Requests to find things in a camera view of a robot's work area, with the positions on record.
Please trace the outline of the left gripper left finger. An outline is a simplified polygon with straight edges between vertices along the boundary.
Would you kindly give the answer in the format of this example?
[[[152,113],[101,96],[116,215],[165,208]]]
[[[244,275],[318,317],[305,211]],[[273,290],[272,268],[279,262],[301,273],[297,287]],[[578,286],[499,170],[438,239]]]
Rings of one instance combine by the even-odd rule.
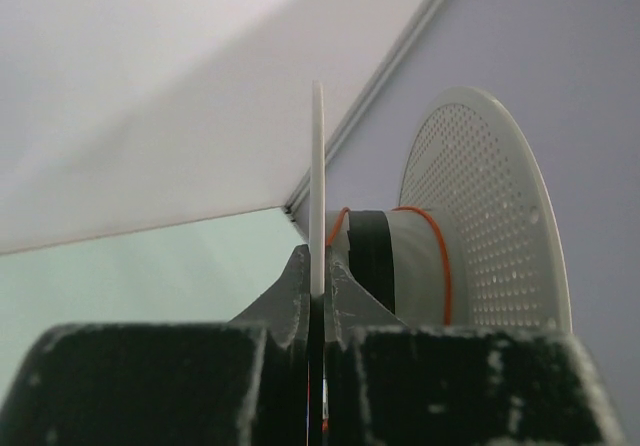
[[[46,330],[1,407],[5,445],[303,445],[310,254],[235,318]]]

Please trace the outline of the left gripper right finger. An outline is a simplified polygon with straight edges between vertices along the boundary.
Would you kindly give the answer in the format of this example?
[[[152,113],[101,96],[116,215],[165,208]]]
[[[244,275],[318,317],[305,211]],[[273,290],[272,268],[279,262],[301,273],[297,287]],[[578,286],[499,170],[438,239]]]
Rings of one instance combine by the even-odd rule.
[[[621,445],[625,432],[577,337],[405,326],[326,254],[332,445]]]

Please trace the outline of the white cable spool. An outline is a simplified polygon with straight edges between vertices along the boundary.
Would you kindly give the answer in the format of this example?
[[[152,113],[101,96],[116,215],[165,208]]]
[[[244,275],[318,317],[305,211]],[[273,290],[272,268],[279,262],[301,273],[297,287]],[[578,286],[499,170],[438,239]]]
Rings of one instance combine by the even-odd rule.
[[[414,136],[387,210],[326,207],[323,97],[313,94],[311,304],[325,328],[326,254],[405,326],[571,332],[564,252],[538,162],[489,92],[451,87]]]

